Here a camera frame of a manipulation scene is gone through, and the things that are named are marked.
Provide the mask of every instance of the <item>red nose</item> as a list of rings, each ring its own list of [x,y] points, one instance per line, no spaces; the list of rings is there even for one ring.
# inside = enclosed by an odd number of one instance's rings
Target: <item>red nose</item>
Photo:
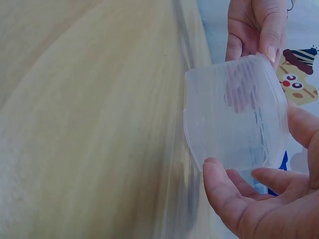
[[[288,86],[290,86],[290,82],[289,82],[289,81],[284,81],[284,82],[283,82],[283,85],[286,86],[286,87],[288,87]]]

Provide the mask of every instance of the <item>cartoon drawing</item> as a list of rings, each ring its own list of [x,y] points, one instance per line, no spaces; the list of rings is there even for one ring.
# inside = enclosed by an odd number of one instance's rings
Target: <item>cartoon drawing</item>
[[[291,0],[291,6],[287,11],[291,11],[295,6],[296,0]]]
[[[296,153],[290,159],[290,168],[292,171],[309,174],[308,170],[308,151],[303,148],[301,153]]]
[[[291,1],[291,5],[290,8],[287,9],[287,19],[288,19],[288,13],[294,8],[296,0],[290,0]]]
[[[305,105],[318,99],[315,86],[306,82],[312,75],[313,63],[318,51],[314,47],[303,50],[286,49],[280,59],[277,76],[287,100]]]
[[[279,167],[279,169],[287,171],[287,163],[288,163],[288,155],[287,151],[285,152],[284,159]],[[275,192],[273,192],[271,189],[268,188],[268,194],[278,196]]]

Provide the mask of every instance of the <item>striped hat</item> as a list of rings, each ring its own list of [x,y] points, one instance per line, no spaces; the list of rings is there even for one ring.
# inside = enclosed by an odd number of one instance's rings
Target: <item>striped hat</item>
[[[290,50],[286,49],[283,55],[291,65],[298,67],[301,71],[308,75],[314,73],[313,64],[316,55],[318,54],[315,48],[304,49],[304,50]]]
[[[315,56],[318,54],[315,48],[305,49],[305,50],[292,50],[291,51],[294,56],[298,58],[301,62],[309,65],[310,67],[313,66]]]

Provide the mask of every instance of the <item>plastic container lid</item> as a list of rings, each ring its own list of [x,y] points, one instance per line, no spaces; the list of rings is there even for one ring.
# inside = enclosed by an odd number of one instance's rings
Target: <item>plastic container lid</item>
[[[280,167],[288,105],[265,56],[192,69],[185,77],[184,130],[200,171],[208,157],[238,171]]]

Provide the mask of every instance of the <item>beige sheet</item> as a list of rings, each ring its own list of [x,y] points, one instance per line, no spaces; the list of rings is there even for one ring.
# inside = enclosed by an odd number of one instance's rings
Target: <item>beige sheet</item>
[[[0,1],[0,238],[215,238],[182,129],[196,0]]]

